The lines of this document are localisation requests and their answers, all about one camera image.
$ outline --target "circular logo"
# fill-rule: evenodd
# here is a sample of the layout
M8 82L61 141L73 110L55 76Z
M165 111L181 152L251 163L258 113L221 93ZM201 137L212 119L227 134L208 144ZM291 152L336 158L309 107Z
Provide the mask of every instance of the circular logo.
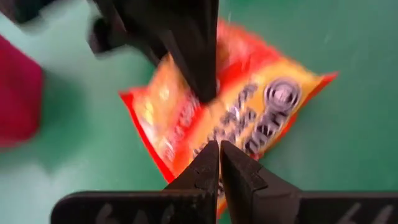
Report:
M300 88L292 80L278 79L267 86L264 99L267 105L277 111L289 111L300 99Z

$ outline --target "black tool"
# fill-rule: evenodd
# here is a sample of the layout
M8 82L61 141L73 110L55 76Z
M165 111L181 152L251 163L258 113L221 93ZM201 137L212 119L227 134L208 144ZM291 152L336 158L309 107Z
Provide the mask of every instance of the black tool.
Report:
M0 11L16 23L25 23L55 1L61 0L0 0ZM170 52L202 103L216 96L218 0L89 1L101 13L90 34L95 54L130 45L157 65Z
M216 223L218 144L210 142L160 192L82 192L56 204L52 224ZM280 179L228 141L221 173L234 224L397 223L397 192L306 192Z

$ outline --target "green table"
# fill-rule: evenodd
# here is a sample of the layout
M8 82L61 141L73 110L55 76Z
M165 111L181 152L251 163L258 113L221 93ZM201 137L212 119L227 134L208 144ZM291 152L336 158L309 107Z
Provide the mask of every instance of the green table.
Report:
M266 167L302 189L398 190L397 9L396 0L221 0L223 17L309 69L340 71ZM95 13L86 1L64 3L27 32L0 17L0 34L46 69L40 132L0 154L0 223L48 223L54 203L77 190L165 186L118 96L153 68L131 49L95 58L86 44Z

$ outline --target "orange snack bag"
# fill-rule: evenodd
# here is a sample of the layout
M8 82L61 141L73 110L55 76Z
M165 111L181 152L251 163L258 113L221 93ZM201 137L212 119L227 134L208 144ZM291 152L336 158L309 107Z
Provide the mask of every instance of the orange snack bag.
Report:
M229 140L255 159L289 130L298 110L336 74L316 76L245 30L219 22L218 96L202 105L171 56L146 88L121 93L146 148L167 182L209 140ZM226 207L222 181L218 214Z

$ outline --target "snack bag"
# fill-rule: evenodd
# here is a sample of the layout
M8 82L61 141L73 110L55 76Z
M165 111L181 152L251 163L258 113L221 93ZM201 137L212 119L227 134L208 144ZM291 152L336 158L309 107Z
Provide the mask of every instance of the snack bag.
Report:
M229 140L259 159L289 130L298 110L336 74L316 76L242 28L219 22L218 96L202 105L173 58L146 88L121 93L146 148L171 182L209 140ZM218 214L226 207L222 181Z

